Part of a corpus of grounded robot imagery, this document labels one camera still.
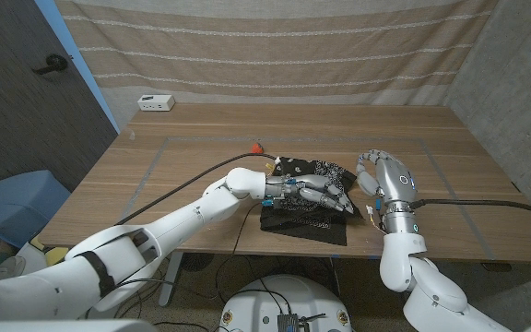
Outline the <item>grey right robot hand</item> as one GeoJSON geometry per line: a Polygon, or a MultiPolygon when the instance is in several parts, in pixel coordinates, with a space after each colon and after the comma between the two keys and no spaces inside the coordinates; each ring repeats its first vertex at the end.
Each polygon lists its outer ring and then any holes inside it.
{"type": "Polygon", "coordinates": [[[413,202],[417,193],[413,173],[390,153],[371,149],[358,157],[357,183],[368,196],[379,196],[385,204],[413,202]]]}

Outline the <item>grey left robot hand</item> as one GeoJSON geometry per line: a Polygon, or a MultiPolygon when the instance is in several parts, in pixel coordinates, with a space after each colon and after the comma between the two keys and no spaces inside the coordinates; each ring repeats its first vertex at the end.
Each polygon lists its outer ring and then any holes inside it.
{"type": "Polygon", "coordinates": [[[292,195],[340,212],[354,213],[347,194],[323,175],[289,177],[284,182],[292,195]]]}

